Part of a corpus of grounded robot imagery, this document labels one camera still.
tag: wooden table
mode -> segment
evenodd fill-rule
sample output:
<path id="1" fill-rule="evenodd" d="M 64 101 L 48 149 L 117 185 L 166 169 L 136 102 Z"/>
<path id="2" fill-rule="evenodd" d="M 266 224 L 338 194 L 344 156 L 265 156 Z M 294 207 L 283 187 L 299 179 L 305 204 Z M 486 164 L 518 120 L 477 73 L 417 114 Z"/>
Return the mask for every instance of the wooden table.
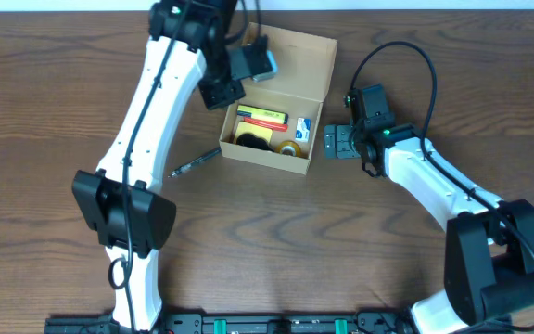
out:
<path id="1" fill-rule="evenodd" d="M 146 45 L 146 12 L 0 14 L 0 333 L 114 305 L 108 258 L 70 192 L 118 132 Z M 178 205 L 160 293 L 208 313 L 402 307 L 442 289 L 444 233 L 405 190 L 357 161 L 324 157 L 323 126 L 347 123 L 350 78 L 376 45 L 425 49 L 439 76 L 430 138 L 486 189 L 534 204 L 534 12 L 268 12 L 264 23 L 338 39 L 308 175 L 216 158 L 164 183 Z M 358 85 L 385 85 L 421 125 L 426 64 L 395 48 Z M 224 112 L 195 94 L 167 171 L 215 148 Z M 528 324 L 534 312 L 517 321 Z"/>

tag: tape roll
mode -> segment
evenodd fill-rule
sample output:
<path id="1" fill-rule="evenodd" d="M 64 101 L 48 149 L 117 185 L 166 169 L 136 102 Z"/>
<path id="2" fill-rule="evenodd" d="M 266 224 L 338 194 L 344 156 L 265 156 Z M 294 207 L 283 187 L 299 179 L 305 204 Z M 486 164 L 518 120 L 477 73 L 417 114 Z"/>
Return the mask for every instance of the tape roll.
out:
<path id="1" fill-rule="evenodd" d="M 275 152 L 279 154 L 289 155 L 292 157 L 299 157 L 302 154 L 302 151 L 300 151 L 300 147 L 298 146 L 298 144 L 294 143 L 291 140 L 287 140 L 279 144 Z"/>

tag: white robotic arm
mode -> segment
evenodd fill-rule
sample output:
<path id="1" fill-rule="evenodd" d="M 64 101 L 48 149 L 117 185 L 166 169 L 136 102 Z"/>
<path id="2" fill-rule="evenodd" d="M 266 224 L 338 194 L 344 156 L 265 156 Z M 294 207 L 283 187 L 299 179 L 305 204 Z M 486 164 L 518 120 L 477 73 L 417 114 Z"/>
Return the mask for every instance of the white robotic arm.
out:
<path id="1" fill-rule="evenodd" d="M 446 171 L 456 177 L 487 202 L 498 203 L 502 199 L 474 184 L 444 158 L 442 158 L 426 139 L 426 149 L 434 152 L 434 159 Z M 420 149 L 420 139 L 413 137 L 395 143 L 392 148 L 385 149 L 386 174 L 390 180 L 407 189 L 446 231 L 447 222 L 463 212 L 478 214 L 486 212 L 484 206 L 469 198 L 461 188 L 434 167 L 424 158 Z M 455 313 L 446 294 L 442 290 L 433 296 L 417 302 L 411 309 L 414 324 L 420 333 L 448 334 L 468 325 Z"/>
<path id="2" fill-rule="evenodd" d="M 97 170 L 105 170 L 105 177 L 122 181 L 123 157 L 127 143 L 133 133 L 137 118 L 146 102 L 149 89 L 159 72 L 170 38 L 150 38 L 147 42 L 146 61 L 141 79 L 125 121 L 107 152 L 98 164 Z M 129 168 L 130 186 L 143 181 L 146 189 L 159 194 L 162 188 L 164 165 L 168 156 L 174 132 L 183 115 L 191 93 L 203 77 L 206 63 L 200 49 L 188 50 L 188 44 L 176 41 L 166 70 L 160 79 L 161 85 L 154 95 L 147 114 L 135 139 L 132 165 Z M 123 247 L 107 247 L 111 261 L 127 258 Z M 115 282 L 122 282 L 123 271 L 119 265 L 113 267 Z M 150 330 L 161 311 L 162 300 L 158 292 L 158 251 L 151 250 L 146 258 L 133 258 L 133 271 L 129 279 L 133 299 L 133 318 L 137 330 Z M 116 289 L 116 306 L 112 317 L 121 326 L 129 328 L 131 319 L 125 290 Z"/>

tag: pen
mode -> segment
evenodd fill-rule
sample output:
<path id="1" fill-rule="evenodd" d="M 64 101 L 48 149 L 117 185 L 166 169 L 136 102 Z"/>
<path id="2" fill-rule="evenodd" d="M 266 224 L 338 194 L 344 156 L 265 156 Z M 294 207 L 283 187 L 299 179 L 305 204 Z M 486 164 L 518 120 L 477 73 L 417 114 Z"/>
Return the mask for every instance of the pen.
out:
<path id="1" fill-rule="evenodd" d="M 174 171 L 172 171 L 172 173 L 168 176 L 168 177 L 176 177 L 182 173 L 185 173 L 187 172 L 188 170 L 190 170 L 191 168 L 193 168 L 194 166 L 197 166 L 205 161 L 208 161 L 209 159 L 215 157 L 216 155 L 220 154 L 222 152 L 222 149 L 221 148 L 214 148 L 212 149 L 211 151 L 205 153 L 204 155 L 200 156 L 199 158 L 187 163 L 186 165 L 183 165 L 177 169 L 175 169 Z"/>

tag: robotic arm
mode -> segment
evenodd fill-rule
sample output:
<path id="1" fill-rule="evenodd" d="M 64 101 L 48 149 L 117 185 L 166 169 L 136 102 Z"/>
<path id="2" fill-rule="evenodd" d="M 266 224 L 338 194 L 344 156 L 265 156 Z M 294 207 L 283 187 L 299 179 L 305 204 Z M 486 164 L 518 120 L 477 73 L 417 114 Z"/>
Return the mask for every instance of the robotic arm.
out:
<path id="1" fill-rule="evenodd" d="M 353 122 L 348 131 L 351 146 L 362 158 L 364 170 L 372 177 L 388 177 L 407 189 L 447 233 L 445 290 L 411 308 L 413 327 L 425 334 L 452 333 L 534 305 L 534 262 L 530 254 L 534 251 L 534 208 L 523 199 L 505 202 L 476 185 L 424 138 L 432 161 L 422 150 L 418 129 L 410 124 L 395 126 L 381 85 L 351 89 L 346 104 Z M 347 130 L 343 126 L 325 129 L 328 137 Z M 343 138 L 336 144 L 343 152 Z M 366 164 L 371 164 L 374 171 L 366 169 Z M 462 187 L 474 189 L 474 195 Z M 513 238 L 504 223 L 472 196 L 507 217 L 530 249 Z M 507 245 L 506 253 L 492 257 L 489 244 L 494 242 Z"/>
<path id="2" fill-rule="evenodd" d="M 533 250 L 534 208 L 523 199 L 507 203 L 483 190 L 442 159 L 426 139 L 426 151 L 434 152 L 434 161 L 454 179 L 440 173 L 422 151 L 419 131 L 409 124 L 396 126 L 382 87 L 374 86 L 349 91 L 346 105 L 351 108 L 352 126 L 326 126 L 326 146 L 333 147 L 332 154 L 338 157 L 362 158 L 366 172 L 405 187 L 439 222 L 447 233 L 445 290 L 406 312 L 373 310 L 355 316 L 161 312 L 158 254 L 172 230 L 176 206 L 159 192 L 186 103 L 197 86 L 208 109 L 227 106 L 244 96 L 241 79 L 266 79 L 276 69 L 264 36 L 251 45 L 226 50 L 224 36 L 235 2 L 162 0 L 152 7 L 144 68 L 121 130 L 96 173 L 79 171 L 73 182 L 73 194 L 85 221 L 97 232 L 111 260 L 109 281 L 123 282 L 125 271 L 114 264 L 125 263 L 130 247 L 133 269 L 124 287 L 115 286 L 112 315 L 47 319 L 44 332 L 83 333 L 96 326 L 104 333 L 444 334 L 534 305 L 534 262 L 528 250 L 454 180 L 474 188 L 476 196 L 506 215 Z M 130 142 L 133 151 L 125 159 Z M 365 169 L 366 163 L 372 164 L 374 171 Z M 123 191 L 128 193 L 127 207 Z M 507 245 L 508 251 L 492 258 L 491 242 Z"/>

